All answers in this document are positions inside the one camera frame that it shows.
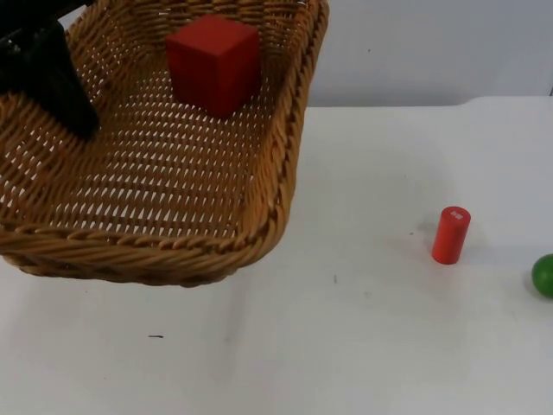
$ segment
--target wicker basket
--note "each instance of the wicker basket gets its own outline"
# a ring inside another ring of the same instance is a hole
[[[260,30],[264,85],[229,119],[174,102],[164,38],[219,13]],[[0,254],[39,276],[196,286],[283,235],[327,0],[98,0],[70,28],[99,112],[85,143],[0,97]]]

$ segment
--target red block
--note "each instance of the red block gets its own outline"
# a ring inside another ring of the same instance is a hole
[[[173,92],[217,117],[235,112],[261,86],[257,29],[206,15],[166,38]]]

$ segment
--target white label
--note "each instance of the white label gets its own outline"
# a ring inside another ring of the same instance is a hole
[[[456,210],[452,211],[452,212],[451,212],[451,215],[452,215],[454,218],[456,218],[457,220],[463,219],[463,215],[460,214],[459,212],[457,212]]]

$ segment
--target wooden block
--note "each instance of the wooden block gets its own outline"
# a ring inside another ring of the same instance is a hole
[[[237,111],[261,86],[256,28],[206,15],[166,38],[173,92],[217,117]]]

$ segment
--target green ball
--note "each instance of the green ball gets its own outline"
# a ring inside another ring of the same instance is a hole
[[[553,298],[553,253],[541,257],[532,267],[532,281],[536,290]]]

